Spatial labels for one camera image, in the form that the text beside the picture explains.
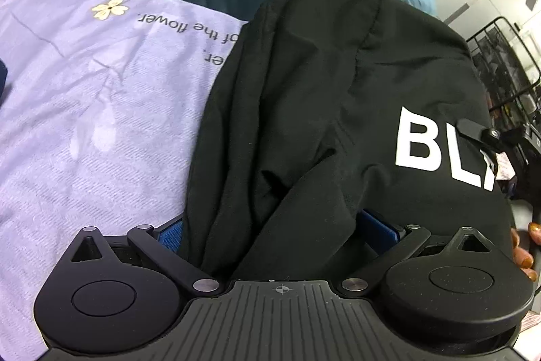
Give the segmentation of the person's right hand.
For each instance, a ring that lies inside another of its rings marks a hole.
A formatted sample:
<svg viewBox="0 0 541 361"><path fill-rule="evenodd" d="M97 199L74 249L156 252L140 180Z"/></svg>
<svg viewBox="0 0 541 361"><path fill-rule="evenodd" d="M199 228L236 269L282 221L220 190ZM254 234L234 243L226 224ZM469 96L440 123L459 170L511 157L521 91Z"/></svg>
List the person's right hand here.
<svg viewBox="0 0 541 361"><path fill-rule="evenodd" d="M540 224L534 222L530 223L528 225L528 234L531 242L538 246L541 244ZM535 259L527 250L521 248L520 235L513 227L511 228L511 240L514 264L517 265L531 281L536 282L538 274L534 270Z"/></svg>

